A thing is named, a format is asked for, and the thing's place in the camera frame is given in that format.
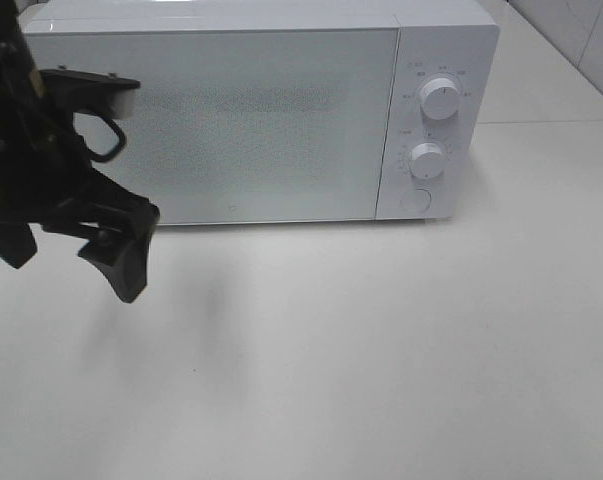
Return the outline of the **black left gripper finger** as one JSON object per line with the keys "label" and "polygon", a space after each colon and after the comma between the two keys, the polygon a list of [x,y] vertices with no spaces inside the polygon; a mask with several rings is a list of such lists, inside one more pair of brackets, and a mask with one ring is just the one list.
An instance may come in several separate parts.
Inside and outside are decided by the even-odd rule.
{"label": "black left gripper finger", "polygon": [[37,221],[36,209],[0,210],[0,258],[15,269],[36,253],[30,223]]}
{"label": "black left gripper finger", "polygon": [[78,256],[100,271],[121,301],[132,303],[147,285],[159,217],[149,199],[125,189],[88,190],[60,206],[42,229],[84,239]]}

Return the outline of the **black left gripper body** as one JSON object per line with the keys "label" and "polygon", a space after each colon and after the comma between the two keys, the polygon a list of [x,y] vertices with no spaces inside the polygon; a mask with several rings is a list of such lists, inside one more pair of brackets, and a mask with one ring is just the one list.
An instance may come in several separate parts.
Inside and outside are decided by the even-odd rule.
{"label": "black left gripper body", "polygon": [[115,134],[105,153],[90,149],[72,113],[47,91],[12,1],[0,1],[0,210],[64,200],[89,178],[93,164],[113,160],[126,136],[115,119],[93,112]]}

